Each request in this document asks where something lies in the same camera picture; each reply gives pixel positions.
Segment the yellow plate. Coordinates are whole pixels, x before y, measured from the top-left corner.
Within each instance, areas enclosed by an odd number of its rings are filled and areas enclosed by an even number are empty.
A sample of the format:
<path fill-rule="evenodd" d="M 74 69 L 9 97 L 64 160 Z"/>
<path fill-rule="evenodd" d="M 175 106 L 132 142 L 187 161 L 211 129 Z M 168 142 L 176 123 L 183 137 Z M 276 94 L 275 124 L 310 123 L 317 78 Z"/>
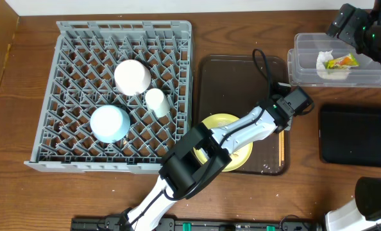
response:
<path fill-rule="evenodd" d="M 237 121 L 239 118 L 231 114 L 214 114 L 210 115 L 202 123 L 208 128 L 216 128 L 226 126 L 232 122 Z M 253 143 L 243 146 L 241 149 L 233 152 L 230 157 L 232 161 L 223 169 L 223 172 L 229 172 L 240 168 L 250 157 L 253 149 Z M 201 164 L 207 161 L 207 157 L 203 154 L 202 150 L 194 149 L 194 154 Z"/>

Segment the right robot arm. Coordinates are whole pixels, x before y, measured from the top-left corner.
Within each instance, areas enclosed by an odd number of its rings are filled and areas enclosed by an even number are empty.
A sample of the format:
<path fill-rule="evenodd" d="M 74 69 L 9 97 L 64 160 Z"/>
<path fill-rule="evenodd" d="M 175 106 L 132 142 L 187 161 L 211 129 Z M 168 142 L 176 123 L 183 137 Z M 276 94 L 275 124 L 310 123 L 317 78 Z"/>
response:
<path fill-rule="evenodd" d="M 370 12 L 342 5 L 326 34 L 381 64 L 381 0 Z M 359 178 L 354 199 L 325 215 L 325 230 L 381 230 L 381 178 Z"/>

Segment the light blue bowl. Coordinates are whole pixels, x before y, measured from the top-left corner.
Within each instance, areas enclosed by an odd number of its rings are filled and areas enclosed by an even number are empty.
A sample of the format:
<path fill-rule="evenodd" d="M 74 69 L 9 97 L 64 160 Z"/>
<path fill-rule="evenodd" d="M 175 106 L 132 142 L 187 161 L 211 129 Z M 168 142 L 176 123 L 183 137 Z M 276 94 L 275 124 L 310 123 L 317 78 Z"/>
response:
<path fill-rule="evenodd" d="M 95 138 L 104 143 L 123 139 L 130 129 L 126 111 L 113 105 L 101 106 L 90 117 L 90 127 Z"/>

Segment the pink bowl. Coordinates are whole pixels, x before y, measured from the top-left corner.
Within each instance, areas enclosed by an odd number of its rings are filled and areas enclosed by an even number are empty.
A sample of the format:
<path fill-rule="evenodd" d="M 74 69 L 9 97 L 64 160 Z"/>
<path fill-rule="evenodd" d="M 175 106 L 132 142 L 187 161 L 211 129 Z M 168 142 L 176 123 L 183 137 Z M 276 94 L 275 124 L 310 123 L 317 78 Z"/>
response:
<path fill-rule="evenodd" d="M 115 68 L 114 80 L 122 94 L 134 96 L 142 94 L 149 87 L 151 74 L 141 62 L 125 60 Z"/>

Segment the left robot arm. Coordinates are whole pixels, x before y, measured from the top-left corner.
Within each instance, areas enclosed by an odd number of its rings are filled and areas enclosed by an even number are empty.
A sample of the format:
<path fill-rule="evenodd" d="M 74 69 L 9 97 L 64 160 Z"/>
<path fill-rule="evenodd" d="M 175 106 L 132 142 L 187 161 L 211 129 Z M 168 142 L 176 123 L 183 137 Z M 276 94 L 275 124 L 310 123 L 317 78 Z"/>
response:
<path fill-rule="evenodd" d="M 311 97 L 297 87 L 286 96 L 260 102 L 246 116 L 209 129 L 200 123 L 189 130 L 163 157 L 154 188 L 120 220 L 121 230 L 153 230 L 162 216 L 180 200 L 202 191 L 245 145 L 285 130 L 294 116 L 312 110 Z"/>

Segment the white cup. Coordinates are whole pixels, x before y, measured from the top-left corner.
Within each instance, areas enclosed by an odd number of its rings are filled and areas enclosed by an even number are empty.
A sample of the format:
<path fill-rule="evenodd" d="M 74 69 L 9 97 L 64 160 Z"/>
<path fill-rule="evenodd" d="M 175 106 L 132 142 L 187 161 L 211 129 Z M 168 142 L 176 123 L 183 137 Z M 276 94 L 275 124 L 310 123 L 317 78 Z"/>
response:
<path fill-rule="evenodd" d="M 157 118 L 164 117 L 170 111 L 167 96 L 160 89 L 150 89 L 146 92 L 145 101 L 148 110 L 151 110 Z"/>

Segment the yellow green snack wrapper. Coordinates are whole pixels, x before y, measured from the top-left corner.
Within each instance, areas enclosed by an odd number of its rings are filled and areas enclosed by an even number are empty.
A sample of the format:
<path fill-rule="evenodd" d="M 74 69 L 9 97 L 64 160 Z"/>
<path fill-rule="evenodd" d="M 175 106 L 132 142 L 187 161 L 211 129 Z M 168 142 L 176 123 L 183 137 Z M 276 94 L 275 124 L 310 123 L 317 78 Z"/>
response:
<path fill-rule="evenodd" d="M 326 69 L 349 69 L 358 67 L 359 62 L 352 53 L 349 53 L 340 58 L 335 58 L 324 63 Z"/>

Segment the wooden chopstick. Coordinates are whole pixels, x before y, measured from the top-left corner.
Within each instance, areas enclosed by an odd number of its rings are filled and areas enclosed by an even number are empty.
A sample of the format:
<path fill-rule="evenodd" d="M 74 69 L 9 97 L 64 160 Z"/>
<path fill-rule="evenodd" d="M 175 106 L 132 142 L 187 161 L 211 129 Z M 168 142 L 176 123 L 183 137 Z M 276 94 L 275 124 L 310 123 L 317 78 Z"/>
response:
<path fill-rule="evenodd" d="M 283 152 L 283 132 L 280 132 L 278 134 L 278 166 L 280 167 L 282 165 L 282 152 Z"/>
<path fill-rule="evenodd" d="M 284 162 L 284 157 L 285 157 L 284 139 L 285 139 L 285 135 L 284 135 L 284 131 L 282 131 L 279 133 L 279 156 L 280 156 L 279 166 L 282 165 L 282 163 Z"/>

